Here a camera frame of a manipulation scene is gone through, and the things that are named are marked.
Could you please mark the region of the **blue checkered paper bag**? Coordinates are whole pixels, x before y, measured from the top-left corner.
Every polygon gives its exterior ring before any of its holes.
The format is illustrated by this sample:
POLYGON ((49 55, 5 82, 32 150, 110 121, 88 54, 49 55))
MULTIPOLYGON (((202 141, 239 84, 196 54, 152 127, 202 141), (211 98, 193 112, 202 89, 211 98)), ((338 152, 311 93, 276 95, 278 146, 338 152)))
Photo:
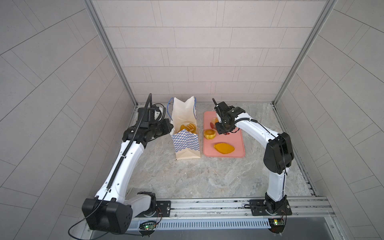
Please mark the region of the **blue checkered paper bag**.
POLYGON ((167 112, 171 124, 174 125, 170 135, 173 140, 176 159, 199 159, 201 157, 198 123, 196 114, 196 98, 190 97, 186 101, 181 101, 177 98, 171 98, 167 104, 167 112), (197 134, 192 134, 186 130, 180 132, 182 124, 193 123, 197 126, 197 134))

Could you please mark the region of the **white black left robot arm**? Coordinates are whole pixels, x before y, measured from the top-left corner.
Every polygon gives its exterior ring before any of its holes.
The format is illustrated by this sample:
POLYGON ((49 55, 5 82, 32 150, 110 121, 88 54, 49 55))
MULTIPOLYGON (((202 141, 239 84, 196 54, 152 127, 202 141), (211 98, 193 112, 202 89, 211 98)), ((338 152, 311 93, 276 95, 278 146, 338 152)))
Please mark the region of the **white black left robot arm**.
POLYGON ((132 219, 144 214, 156 213, 156 195, 139 192, 126 200, 128 183, 134 168, 148 142, 167 135, 173 129, 169 119, 156 123, 137 123, 123 135, 118 157, 106 182, 92 199, 85 199, 82 211, 88 226, 93 231, 124 234, 132 219))

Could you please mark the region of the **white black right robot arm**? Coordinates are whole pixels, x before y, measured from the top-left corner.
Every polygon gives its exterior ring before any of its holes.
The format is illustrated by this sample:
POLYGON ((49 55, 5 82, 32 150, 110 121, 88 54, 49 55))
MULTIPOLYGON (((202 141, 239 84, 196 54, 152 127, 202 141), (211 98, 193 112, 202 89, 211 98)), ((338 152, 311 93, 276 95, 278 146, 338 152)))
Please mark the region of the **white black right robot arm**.
POLYGON ((215 124, 219 134, 233 133, 238 128, 265 148, 263 162, 269 170, 269 185, 265 199, 250 200, 244 208, 250 209, 253 216, 291 215, 285 190, 288 171, 295 158, 290 135, 270 130, 242 108, 227 106, 225 102, 216 104, 215 112, 219 120, 215 124))

